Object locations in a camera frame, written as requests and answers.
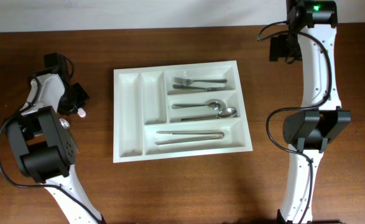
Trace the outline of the pink plastic knife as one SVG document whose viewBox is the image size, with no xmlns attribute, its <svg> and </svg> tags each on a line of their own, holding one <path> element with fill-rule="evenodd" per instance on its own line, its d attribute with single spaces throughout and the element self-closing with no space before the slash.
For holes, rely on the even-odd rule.
<svg viewBox="0 0 365 224">
<path fill-rule="evenodd" d="M 86 112 L 83 108 L 78 108 L 77 114 L 79 117 L 84 118 L 86 116 Z"/>
</svg>

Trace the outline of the steel tablespoon packed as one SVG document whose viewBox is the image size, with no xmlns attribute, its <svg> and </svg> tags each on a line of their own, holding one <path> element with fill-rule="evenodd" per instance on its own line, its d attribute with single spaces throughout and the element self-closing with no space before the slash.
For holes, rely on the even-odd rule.
<svg viewBox="0 0 365 224">
<path fill-rule="evenodd" d="M 211 108 L 212 110 L 222 110 L 226 108 L 226 104 L 219 99 L 210 99 L 204 103 L 179 103 L 173 104 L 171 106 L 172 109 L 182 109 L 182 108 L 192 108 L 192 107 L 202 107 L 206 106 Z"/>
<path fill-rule="evenodd" d="M 219 110 L 218 113 L 214 115 L 209 116 L 202 116 L 202 117 L 196 117 L 196 118 L 182 118 L 181 121 L 198 121 L 198 120 L 204 120 L 204 119 L 221 119 L 221 118 L 234 118 L 237 116 L 237 109 L 234 107 L 224 108 L 222 110 Z"/>
</svg>

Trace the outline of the steel fork packed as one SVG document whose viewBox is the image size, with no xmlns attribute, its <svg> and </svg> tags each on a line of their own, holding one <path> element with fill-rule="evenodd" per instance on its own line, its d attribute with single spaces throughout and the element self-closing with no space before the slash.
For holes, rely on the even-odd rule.
<svg viewBox="0 0 365 224">
<path fill-rule="evenodd" d="M 189 90 L 202 90 L 202 91 L 221 91 L 226 90 L 225 87 L 198 87 L 198 86 L 186 86 L 186 85 L 172 85 L 174 89 L 189 89 Z"/>
<path fill-rule="evenodd" d="M 179 78 L 173 77 L 173 81 L 178 85 L 189 86 L 195 82 L 203 82 L 203 83 L 227 83 L 227 79 L 217 79 L 217 80 L 192 80 L 187 78 Z"/>
</svg>

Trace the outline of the steel tongs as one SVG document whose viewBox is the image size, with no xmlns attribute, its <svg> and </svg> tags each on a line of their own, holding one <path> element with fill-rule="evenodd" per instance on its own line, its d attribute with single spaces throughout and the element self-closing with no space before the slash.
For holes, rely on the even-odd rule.
<svg viewBox="0 0 365 224">
<path fill-rule="evenodd" d="M 168 134 L 174 136 L 184 135 L 188 136 L 188 138 L 177 138 L 177 139 L 156 141 L 155 142 L 156 145 L 223 139 L 225 136 L 225 133 L 222 131 L 157 131 L 157 134 Z"/>
</svg>

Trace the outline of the steel teaspoon one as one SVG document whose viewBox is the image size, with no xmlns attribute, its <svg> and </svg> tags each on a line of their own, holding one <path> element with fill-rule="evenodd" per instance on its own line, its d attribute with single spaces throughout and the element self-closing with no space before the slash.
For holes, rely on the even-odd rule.
<svg viewBox="0 0 365 224">
<path fill-rule="evenodd" d="M 73 137 L 73 134 L 70 131 L 70 124 L 67 120 L 60 118 L 59 119 L 61 125 L 63 126 L 64 130 L 66 131 L 66 134 L 70 138 L 72 142 L 72 146 L 75 148 L 77 153 L 80 153 L 80 148 L 78 147 L 78 144 L 76 143 L 76 139 Z"/>
</svg>

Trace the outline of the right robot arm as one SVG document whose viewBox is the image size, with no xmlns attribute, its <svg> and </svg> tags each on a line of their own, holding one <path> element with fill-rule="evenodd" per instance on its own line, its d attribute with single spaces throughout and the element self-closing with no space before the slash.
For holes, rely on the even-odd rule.
<svg viewBox="0 0 365 224">
<path fill-rule="evenodd" d="M 288 30 L 272 34 L 270 60 L 303 62 L 303 99 L 283 125 L 290 155 L 287 190 L 277 223 L 312 223 L 316 173 L 327 146 L 351 122 L 342 110 L 335 80 L 334 1 L 287 1 Z"/>
</svg>

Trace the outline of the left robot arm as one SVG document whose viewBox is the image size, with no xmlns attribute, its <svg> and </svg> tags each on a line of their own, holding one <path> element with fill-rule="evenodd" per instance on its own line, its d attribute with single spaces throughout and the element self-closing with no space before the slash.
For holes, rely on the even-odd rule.
<svg viewBox="0 0 365 224">
<path fill-rule="evenodd" d="M 47 190 L 70 223 L 104 223 L 78 180 L 75 163 L 80 150 L 65 116 L 85 117 L 89 96 L 72 83 L 74 64 L 60 53 L 44 56 L 45 67 L 28 79 L 30 93 L 21 109 L 1 126 L 16 164 L 33 189 Z"/>
</svg>

